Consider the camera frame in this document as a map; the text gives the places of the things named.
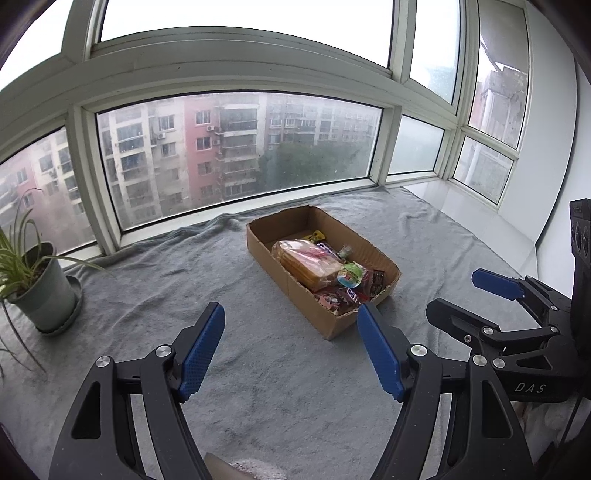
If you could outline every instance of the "gray pot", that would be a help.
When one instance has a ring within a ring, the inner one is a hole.
[[[27,264],[31,265],[38,258],[37,248],[36,245],[25,254]],[[51,243],[41,244],[41,255],[54,255],[54,251]],[[76,305],[76,295],[59,262],[52,258],[28,291],[20,297],[12,296],[8,301],[21,309],[39,330],[52,332],[70,317]]]

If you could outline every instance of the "glass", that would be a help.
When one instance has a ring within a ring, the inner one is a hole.
[[[338,3],[321,0],[294,7],[274,0],[109,0],[101,41],[171,27],[245,27],[295,35],[388,66],[392,0]]]
[[[115,122],[117,110],[97,118],[123,230],[255,194],[365,178],[381,116],[356,103],[264,92],[179,96],[134,108],[141,117],[129,124]],[[342,140],[345,115],[356,133]],[[122,153],[130,137],[145,141]]]
[[[410,78],[451,103],[459,52],[459,0],[417,0]]]
[[[478,77],[469,125],[517,148],[530,59],[525,15],[498,0],[480,0]]]
[[[76,179],[71,171],[63,171],[55,162],[51,168],[46,160],[58,158],[66,129],[52,133],[29,145],[0,165],[0,226],[8,234],[14,223],[19,199],[32,207],[30,218],[43,241],[50,241],[59,253],[92,242],[95,237],[82,209]],[[27,246],[36,243],[33,229],[27,229]]]
[[[388,174],[432,171],[441,139],[441,128],[403,115]]]
[[[499,203],[513,161],[466,137],[453,177],[494,203]]]
[[[61,52],[72,0],[56,0],[18,41],[0,68],[0,90],[43,60]]]

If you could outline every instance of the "metal screw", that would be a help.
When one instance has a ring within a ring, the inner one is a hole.
[[[169,356],[170,352],[172,351],[173,349],[171,349],[168,345],[160,345],[156,349],[156,356]]]
[[[99,368],[106,367],[111,362],[111,359],[108,356],[100,356],[96,359],[95,365]]]
[[[413,355],[425,356],[427,355],[427,349],[423,345],[413,345],[410,349]]]
[[[486,358],[484,358],[482,355],[474,355],[472,357],[472,361],[479,367],[484,367],[486,365]]]

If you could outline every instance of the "pot saucer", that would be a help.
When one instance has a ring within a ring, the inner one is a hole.
[[[80,285],[80,280],[78,280],[73,275],[66,275],[66,278],[68,279],[68,283],[74,290],[74,295],[76,296],[76,305],[74,306],[74,310],[72,311],[69,318],[55,330],[51,330],[50,332],[44,332],[43,330],[40,330],[37,327],[35,327],[37,328],[37,331],[39,333],[43,334],[46,337],[53,337],[67,330],[70,327],[70,325],[74,323],[74,320],[76,320],[76,317],[78,317],[78,314],[82,309],[82,301],[84,299],[84,295],[82,294],[82,285]]]

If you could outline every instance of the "green plant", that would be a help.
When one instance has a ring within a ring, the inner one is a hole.
[[[8,314],[5,300],[11,296],[20,296],[27,292],[35,284],[37,279],[41,276],[41,274],[45,270],[48,261],[52,258],[55,258],[57,260],[68,260],[76,264],[85,265],[87,267],[96,268],[102,271],[105,271],[105,269],[94,263],[86,262],[84,260],[78,260],[77,258],[65,257],[63,255],[41,255],[41,235],[39,234],[39,230],[37,229],[35,220],[30,218],[33,209],[29,208],[20,219],[18,216],[21,208],[22,199],[31,190],[39,189],[29,189],[22,194],[17,204],[17,211],[14,218],[14,224],[9,226],[8,228],[8,235],[6,235],[4,230],[0,228],[0,301],[2,303],[2,308],[4,310],[4,314],[6,315],[8,323],[10,324],[10,327],[14,332],[14,335],[17,337],[19,343],[25,349],[27,354],[29,354],[29,356],[37,364],[37,366],[39,366],[39,368],[41,368],[45,372],[43,366],[27,348],[25,342],[22,340],[17,329],[15,328],[10,318],[10,315]],[[25,254],[28,251],[25,238],[27,234],[27,228],[33,229],[33,232],[35,233],[35,238],[37,240],[37,257],[33,262],[29,262],[25,259]],[[6,343],[2,338],[0,338],[0,342],[3,346],[3,348],[0,348],[0,351],[8,352],[19,364],[24,366],[26,369],[29,369],[21,361],[18,360],[18,358],[10,349],[8,349]],[[4,370],[2,369],[1,365],[0,378],[4,379]]]

